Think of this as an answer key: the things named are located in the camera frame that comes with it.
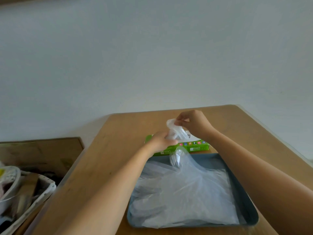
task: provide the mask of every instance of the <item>plastic sheet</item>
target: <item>plastic sheet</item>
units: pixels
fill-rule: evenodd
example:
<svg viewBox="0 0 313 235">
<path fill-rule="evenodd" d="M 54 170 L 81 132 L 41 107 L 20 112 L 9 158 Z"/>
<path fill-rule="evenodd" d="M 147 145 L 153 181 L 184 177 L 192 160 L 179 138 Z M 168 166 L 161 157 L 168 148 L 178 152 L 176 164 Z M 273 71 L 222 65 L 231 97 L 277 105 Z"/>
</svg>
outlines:
<svg viewBox="0 0 313 235">
<path fill-rule="evenodd" d="M 201 226 L 207 223 L 239 224 L 225 170 L 207 170 L 178 147 L 172 166 L 147 162 L 130 202 L 136 227 Z"/>
<path fill-rule="evenodd" d="M 166 122 L 166 126 L 170 129 L 167 139 L 188 139 L 188 134 L 181 127 L 174 124 L 175 119 L 170 119 Z"/>
</svg>

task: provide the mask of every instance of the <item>blue tray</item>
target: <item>blue tray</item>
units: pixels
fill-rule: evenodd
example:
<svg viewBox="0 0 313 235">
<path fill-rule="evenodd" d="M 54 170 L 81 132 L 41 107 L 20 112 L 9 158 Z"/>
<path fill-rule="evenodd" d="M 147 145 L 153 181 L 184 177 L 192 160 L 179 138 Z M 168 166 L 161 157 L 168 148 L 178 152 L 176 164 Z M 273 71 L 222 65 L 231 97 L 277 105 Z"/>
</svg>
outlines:
<svg viewBox="0 0 313 235">
<path fill-rule="evenodd" d="M 215 224 L 207 223 L 199 227 L 225 227 L 225 226 L 254 226 L 259 221 L 259 215 L 254 207 L 252 201 L 250 200 L 248 194 L 243 189 L 242 185 L 239 183 L 237 178 L 225 164 L 221 156 L 217 153 L 212 154 L 192 154 L 193 159 L 201 166 L 207 169 L 226 169 L 229 175 L 230 185 L 232 187 L 233 196 L 235 199 L 235 206 L 237 210 L 237 215 L 239 219 L 239 224 Z M 157 156 L 151 157 L 148 161 L 157 161 L 167 165 L 170 165 L 169 156 Z M 127 220 L 132 227 L 137 227 L 132 224 L 132 215 L 128 209 Z"/>
</svg>

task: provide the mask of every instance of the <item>white basket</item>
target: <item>white basket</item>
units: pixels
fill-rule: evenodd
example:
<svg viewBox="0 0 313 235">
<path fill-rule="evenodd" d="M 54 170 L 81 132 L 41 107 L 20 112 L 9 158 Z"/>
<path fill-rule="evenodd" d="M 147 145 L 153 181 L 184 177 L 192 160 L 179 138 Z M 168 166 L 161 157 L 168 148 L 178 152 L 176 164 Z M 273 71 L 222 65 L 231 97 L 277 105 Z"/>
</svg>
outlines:
<svg viewBox="0 0 313 235">
<path fill-rule="evenodd" d="M 28 175 L 30 172 L 21 171 L 22 175 Z M 0 235 L 12 235 L 19 226 L 27 219 L 27 217 L 43 202 L 45 202 L 50 195 L 55 191 L 56 185 L 55 182 L 44 175 L 39 175 L 39 180 L 42 183 L 49 184 L 48 188 L 32 203 L 32 205 L 22 214 L 19 219 L 17 219 L 10 227 L 8 227 Z"/>
</svg>

